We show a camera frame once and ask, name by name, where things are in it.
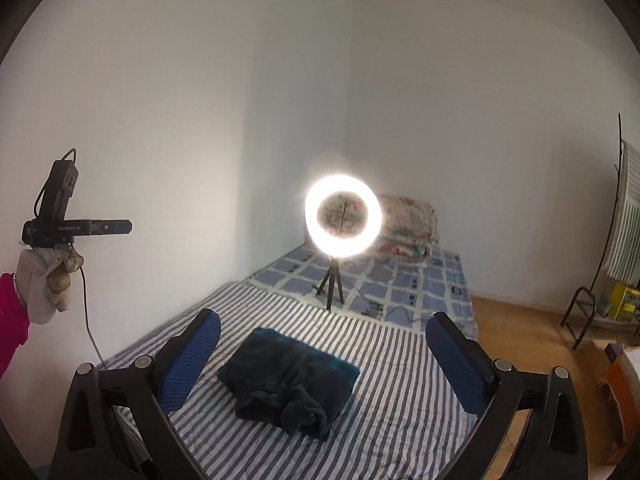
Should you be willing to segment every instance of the yellow box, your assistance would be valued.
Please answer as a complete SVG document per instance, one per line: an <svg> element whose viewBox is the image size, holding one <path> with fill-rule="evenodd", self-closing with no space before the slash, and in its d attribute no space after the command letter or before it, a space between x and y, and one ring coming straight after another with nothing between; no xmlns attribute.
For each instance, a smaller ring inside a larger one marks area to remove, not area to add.
<svg viewBox="0 0 640 480"><path fill-rule="evenodd" d="M624 283L616 283L611 295L611 307L607 317L616 321L631 322L634 320L634 312L640 308L640 291L626 286Z"/></svg>

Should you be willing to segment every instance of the gloved hand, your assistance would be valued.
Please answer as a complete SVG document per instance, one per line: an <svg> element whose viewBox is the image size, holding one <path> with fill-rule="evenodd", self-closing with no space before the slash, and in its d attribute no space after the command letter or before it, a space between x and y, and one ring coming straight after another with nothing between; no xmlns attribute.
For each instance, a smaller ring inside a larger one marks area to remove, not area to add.
<svg viewBox="0 0 640 480"><path fill-rule="evenodd" d="M20 253L15 285L27 306L30 322L48 323L56 311L69 308L69 274L83 263L84 258L69 244L59 244L54 249L25 249Z"/></svg>

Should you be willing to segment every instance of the dark teal folded clothing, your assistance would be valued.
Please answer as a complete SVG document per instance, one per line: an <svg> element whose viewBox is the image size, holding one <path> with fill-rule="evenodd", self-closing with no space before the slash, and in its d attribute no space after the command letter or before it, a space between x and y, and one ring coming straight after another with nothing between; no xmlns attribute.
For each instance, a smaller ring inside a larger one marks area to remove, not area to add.
<svg viewBox="0 0 640 480"><path fill-rule="evenodd" d="M256 328L218 378L236 396L236 415L325 440L360 370L331 354Z"/></svg>

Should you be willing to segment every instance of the blue gripper pad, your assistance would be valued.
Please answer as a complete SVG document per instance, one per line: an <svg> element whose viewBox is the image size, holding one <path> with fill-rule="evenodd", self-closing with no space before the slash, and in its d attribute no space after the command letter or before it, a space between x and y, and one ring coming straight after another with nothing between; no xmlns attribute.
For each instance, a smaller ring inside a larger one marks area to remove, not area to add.
<svg viewBox="0 0 640 480"><path fill-rule="evenodd" d="M165 415L184 405L221 332L218 313L203 308L182 334L169 339L158 352L158 404Z"/></svg>
<svg viewBox="0 0 640 480"><path fill-rule="evenodd" d="M489 356L444 312L429 316L424 335L463 409L482 415L494 393L495 374Z"/></svg>

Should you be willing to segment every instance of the black and white striped sheet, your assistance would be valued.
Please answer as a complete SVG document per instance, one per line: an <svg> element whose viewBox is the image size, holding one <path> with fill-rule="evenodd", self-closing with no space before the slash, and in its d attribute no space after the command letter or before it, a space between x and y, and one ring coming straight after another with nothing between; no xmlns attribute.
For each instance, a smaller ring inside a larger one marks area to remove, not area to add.
<svg viewBox="0 0 640 480"><path fill-rule="evenodd" d="M203 307L222 319L222 336L185 406L170 420L212 479L431 479L475 421L466 414L429 352L424 336L342 317L230 283L114 357L110 368L155 354ZM288 436L240 420L218 369L257 326L274 328L357 365L353 395L326 442ZM132 425L129 410L119 408Z"/></svg>

